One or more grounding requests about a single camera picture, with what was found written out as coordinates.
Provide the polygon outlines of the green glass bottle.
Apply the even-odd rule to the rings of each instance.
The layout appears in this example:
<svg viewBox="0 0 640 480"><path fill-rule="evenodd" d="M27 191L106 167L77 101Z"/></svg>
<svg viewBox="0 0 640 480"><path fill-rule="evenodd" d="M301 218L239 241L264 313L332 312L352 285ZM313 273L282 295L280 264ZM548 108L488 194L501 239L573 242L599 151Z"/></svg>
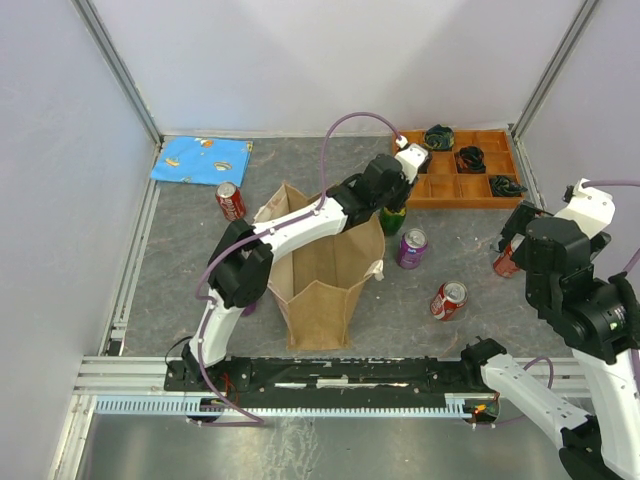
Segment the green glass bottle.
<svg viewBox="0 0 640 480"><path fill-rule="evenodd" d="M396 235L403 226L407 210L405 206L398 208L383 207L379 212L379 222L385 236Z"/></svg>

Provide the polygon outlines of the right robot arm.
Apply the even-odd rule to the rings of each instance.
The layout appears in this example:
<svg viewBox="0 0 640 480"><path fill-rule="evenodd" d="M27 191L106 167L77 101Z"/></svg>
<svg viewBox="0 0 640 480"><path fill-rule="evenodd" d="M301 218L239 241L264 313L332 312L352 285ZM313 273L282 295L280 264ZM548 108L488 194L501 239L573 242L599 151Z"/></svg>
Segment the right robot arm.
<svg viewBox="0 0 640 480"><path fill-rule="evenodd" d="M594 411L566 402L525 371L493 339L461 353L467 389L505 395L555 445L573 479L639 476L639 303L625 272L603 281L593 259L609 243L596 209L565 219L521 202L501 231L504 251L525 276L525 297L571 349L583 370Z"/></svg>

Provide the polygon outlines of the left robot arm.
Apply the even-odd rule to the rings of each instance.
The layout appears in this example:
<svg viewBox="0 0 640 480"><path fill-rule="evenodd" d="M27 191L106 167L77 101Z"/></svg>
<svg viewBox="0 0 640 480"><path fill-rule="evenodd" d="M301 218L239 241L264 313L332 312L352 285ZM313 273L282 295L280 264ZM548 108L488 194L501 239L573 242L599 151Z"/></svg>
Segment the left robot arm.
<svg viewBox="0 0 640 480"><path fill-rule="evenodd" d="M231 333L242 311L265 293L277 261L367 222L382 208L404 206L429 160L415 146L394 156L379 154L364 172L333 185L304 208L252 225L244 219L231 222L196 287L196 298L206 302L206 309L183 354L187 379L201 390L219 383L219 362L226 357Z"/></svg>

